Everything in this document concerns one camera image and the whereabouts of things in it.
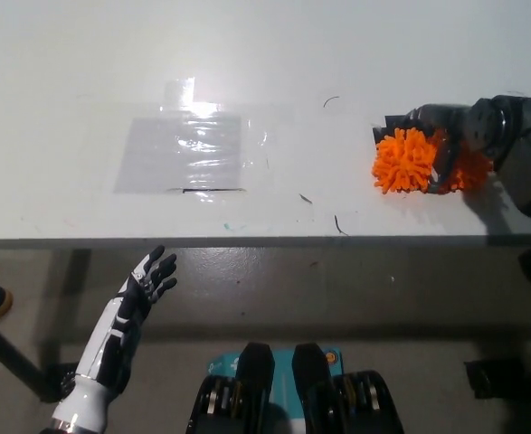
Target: robotic hand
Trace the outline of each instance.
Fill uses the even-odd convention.
[[[176,255],[155,264],[164,252],[159,246],[146,255],[106,305],[76,369],[74,388],[45,432],[100,434],[106,429],[108,406],[127,387],[140,328],[152,305],[176,285],[169,278]]]
[[[426,104],[405,116],[387,116],[385,128],[375,128],[376,143],[396,127],[417,127],[426,135],[443,129],[447,139],[433,163],[429,193],[447,181],[461,146],[481,152],[518,210],[531,217],[531,98],[498,95],[473,106]]]

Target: orange fluffy toy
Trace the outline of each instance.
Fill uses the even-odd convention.
[[[383,193],[415,190],[426,193],[436,149],[443,139],[443,132],[426,137],[416,128],[397,128],[394,137],[386,136],[377,144],[372,169],[377,178],[375,186],[382,187]],[[463,146],[442,192],[476,190],[484,185],[491,170],[490,160]]]

